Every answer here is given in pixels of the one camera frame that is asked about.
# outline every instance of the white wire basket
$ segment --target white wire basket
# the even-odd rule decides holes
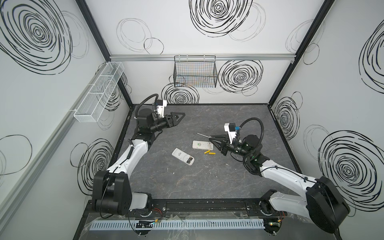
[[[123,71],[122,62],[108,62],[104,65],[100,76],[73,115],[79,122],[99,121]]]

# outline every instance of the remote control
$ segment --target remote control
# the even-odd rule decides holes
[[[173,150],[172,156],[176,157],[177,159],[179,159],[182,162],[185,162],[189,166],[191,166],[193,164],[193,162],[195,161],[194,157],[192,157],[189,154],[186,154],[185,152],[181,151],[178,148],[175,148],[175,150]]]
[[[201,150],[213,150],[214,145],[211,142],[193,141],[192,142],[192,148],[193,149],[201,149]]]

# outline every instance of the black metal frame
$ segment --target black metal frame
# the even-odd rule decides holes
[[[296,53],[296,58],[295,61],[289,65],[287,70],[285,71],[279,85],[277,86],[275,92],[273,93],[269,103],[255,103],[255,104],[199,104],[199,105],[267,105],[268,109],[270,111],[270,114],[275,122],[276,128],[278,129],[280,136],[284,142],[284,145],[288,151],[289,156],[292,159],[293,165],[295,166],[295,169],[297,172],[301,173],[300,167],[295,159],[295,156],[293,155],[293,152],[291,148],[289,147],[289,144],[287,140],[285,139],[283,135],[283,131],[276,121],[276,117],[271,109],[272,105],[275,103],[276,99],[278,98],[279,94],[281,93],[284,85],[288,81],[289,77],[293,73],[293,70],[296,68],[297,64],[300,61],[300,58],[304,54],[306,48],[311,42],[311,39],[315,35],[316,31],[318,30],[319,26],[323,22],[325,16],[327,15],[329,9],[331,8],[332,4],[334,3],[335,0],[324,0],[323,5],[321,6],[318,14],[316,15],[316,18],[314,19],[312,25],[310,26],[306,36],[304,37],[304,40],[302,41],[299,49],[297,50]],[[104,58],[106,61],[110,61],[110,53],[108,51],[108,48],[96,26],[96,23],[92,17],[92,14],[85,2],[85,0],[76,0],[76,3],[78,4],[80,11],[82,12],[85,21],[87,22],[90,31],[92,35],[95,38],[95,41],[97,45],[99,46],[99,49],[101,53],[103,54]],[[113,157],[110,161],[110,165],[114,164],[117,160],[118,154],[120,152],[122,142],[124,140],[132,113],[134,109],[134,105],[132,104],[132,101],[128,95],[127,90],[125,89],[123,83],[121,81],[118,82],[118,86],[126,99],[126,102],[130,108],[129,114],[127,116],[127,119],[124,123],[124,126],[122,128],[122,131],[120,133],[118,142],[116,144],[115,150],[113,152]],[[176,212],[211,212],[211,211],[234,211],[234,210],[239,210],[239,211],[244,211],[247,213],[248,216],[262,216],[262,218],[271,218],[274,219],[278,217],[278,213],[268,217],[263,215],[261,212],[254,211],[253,209],[257,209],[255,206],[256,203],[258,203],[260,199],[154,199],[153,203],[155,207],[158,207],[159,209],[162,209],[163,206],[166,206],[166,211],[165,215],[168,213],[176,213]],[[94,212],[91,208],[91,201],[88,202],[88,205],[86,206],[83,216],[80,220],[80,223],[78,225],[77,231],[74,236],[75,239],[79,239],[81,231],[84,228],[84,225],[86,223],[87,217],[89,213]],[[136,212],[132,211],[129,213],[128,216],[131,217],[136,217]]]

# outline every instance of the gray tabletop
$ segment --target gray tabletop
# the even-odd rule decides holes
[[[141,158],[129,180],[132,191],[151,193],[154,199],[257,198],[269,189],[294,194],[275,181],[251,175],[229,153],[223,156],[215,148],[212,152],[216,155],[208,155],[203,150],[192,149],[193,140],[208,141],[197,132],[208,136],[224,134],[225,123],[234,122],[239,126],[246,119],[257,117],[265,128],[263,155],[295,170],[266,105],[178,105],[167,106],[165,111],[165,114],[184,112],[186,116],[179,125],[164,129]],[[127,139],[132,137],[135,127],[132,117],[120,154],[128,147]],[[249,134],[260,135],[257,121],[245,124],[241,139]],[[171,153],[175,148],[193,156],[193,165],[173,157]]]

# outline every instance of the wire basket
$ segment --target wire basket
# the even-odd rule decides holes
[[[121,62],[108,62],[104,65],[100,76],[73,115],[79,122],[99,121],[123,71]]]
[[[175,56],[175,87],[215,88],[218,80],[216,56]]]

